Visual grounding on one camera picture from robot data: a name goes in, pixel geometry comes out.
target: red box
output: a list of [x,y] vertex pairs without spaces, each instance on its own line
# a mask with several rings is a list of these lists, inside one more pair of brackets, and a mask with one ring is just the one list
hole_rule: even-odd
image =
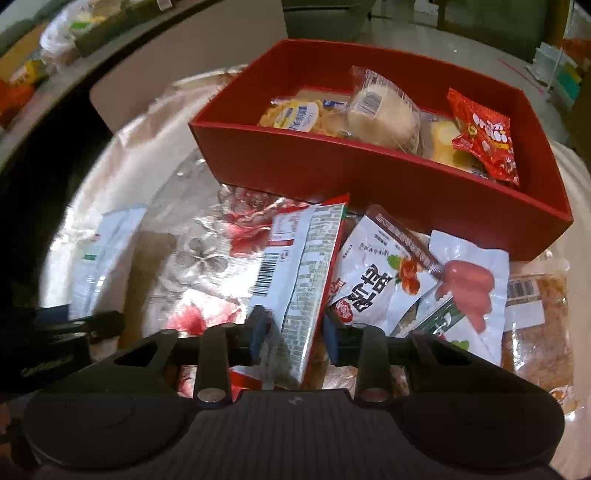
[[[510,117],[521,190],[400,151],[257,125],[273,98],[302,89],[351,94],[353,65],[392,80],[423,110],[451,118],[447,91],[453,87]],[[355,212],[379,203],[413,230],[438,229],[483,248],[501,248],[512,260],[535,258],[573,221],[552,150],[525,94],[412,53],[283,40],[223,89],[190,126],[220,182],[309,202],[349,192]]]

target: red line on floor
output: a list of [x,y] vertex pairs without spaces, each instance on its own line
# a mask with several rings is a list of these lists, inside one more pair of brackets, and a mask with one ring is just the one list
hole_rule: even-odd
[[524,78],[525,80],[527,80],[530,84],[532,84],[535,87],[535,89],[538,90],[538,92],[540,93],[540,95],[543,95],[544,94],[544,89],[540,88],[539,85],[536,85],[534,82],[532,82],[531,79],[529,79],[528,77],[526,77],[525,75],[523,75],[523,73],[521,73],[515,67],[512,67],[511,65],[509,65],[504,60],[501,60],[501,59],[497,59],[497,60],[500,61],[505,67],[513,70],[517,75],[521,76],[522,78]]

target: metal screw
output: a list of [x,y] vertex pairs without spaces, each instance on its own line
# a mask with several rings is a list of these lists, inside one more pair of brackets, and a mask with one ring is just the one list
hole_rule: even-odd
[[371,387],[363,390],[359,395],[363,400],[371,403],[379,403],[390,398],[390,393],[380,387]]
[[217,403],[226,397],[226,392],[221,388],[204,388],[199,390],[197,398],[205,403]]

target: tile floor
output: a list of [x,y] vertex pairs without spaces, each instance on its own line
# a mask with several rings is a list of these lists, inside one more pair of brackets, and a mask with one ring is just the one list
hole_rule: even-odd
[[525,69],[527,65],[508,53],[475,40],[437,30],[433,17],[410,10],[411,0],[376,0],[371,21],[366,21],[357,41],[396,48],[448,61],[522,89],[534,108],[546,135],[568,144],[569,135],[547,94]]

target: red snack bag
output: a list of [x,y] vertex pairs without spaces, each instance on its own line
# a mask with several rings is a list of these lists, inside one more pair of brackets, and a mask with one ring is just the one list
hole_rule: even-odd
[[453,148],[474,155],[493,179],[518,187],[509,117],[473,102],[453,88],[447,100],[462,132],[453,139]]

